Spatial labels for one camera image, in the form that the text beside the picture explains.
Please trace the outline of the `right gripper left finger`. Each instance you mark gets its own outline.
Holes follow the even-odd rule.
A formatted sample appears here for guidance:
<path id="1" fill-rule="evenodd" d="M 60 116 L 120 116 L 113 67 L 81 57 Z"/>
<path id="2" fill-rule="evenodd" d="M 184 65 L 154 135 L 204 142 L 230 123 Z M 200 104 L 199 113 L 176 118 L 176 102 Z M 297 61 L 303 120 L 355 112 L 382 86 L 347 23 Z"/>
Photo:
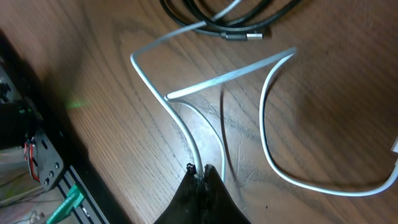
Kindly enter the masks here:
<path id="1" fill-rule="evenodd" d="M 188 163 L 186 173 L 170 204 L 156 219 L 155 224 L 201 224 L 203 178 L 197 174 L 196 166 Z"/>

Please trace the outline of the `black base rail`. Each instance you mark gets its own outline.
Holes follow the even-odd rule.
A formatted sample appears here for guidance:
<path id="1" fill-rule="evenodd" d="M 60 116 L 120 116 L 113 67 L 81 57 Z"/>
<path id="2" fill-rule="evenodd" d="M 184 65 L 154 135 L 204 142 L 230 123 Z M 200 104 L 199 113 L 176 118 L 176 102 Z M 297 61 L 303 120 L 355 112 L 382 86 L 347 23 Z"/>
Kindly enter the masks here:
<path id="1" fill-rule="evenodd" d="M 82 192 L 81 204 L 71 210 L 79 223 L 130 222 L 90 164 L 66 108 L 1 34 L 1 149 L 15 146 L 25 148 L 28 173 L 45 191 Z"/>

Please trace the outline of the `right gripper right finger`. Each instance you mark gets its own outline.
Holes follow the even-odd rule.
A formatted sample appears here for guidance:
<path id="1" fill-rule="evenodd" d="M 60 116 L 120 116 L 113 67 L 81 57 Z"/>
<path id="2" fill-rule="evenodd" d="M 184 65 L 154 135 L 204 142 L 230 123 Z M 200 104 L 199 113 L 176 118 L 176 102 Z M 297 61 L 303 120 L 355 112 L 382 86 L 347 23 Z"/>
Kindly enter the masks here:
<path id="1" fill-rule="evenodd" d="M 205 166 L 203 222 L 208 224 L 250 224 L 237 207 L 213 165 Z"/>

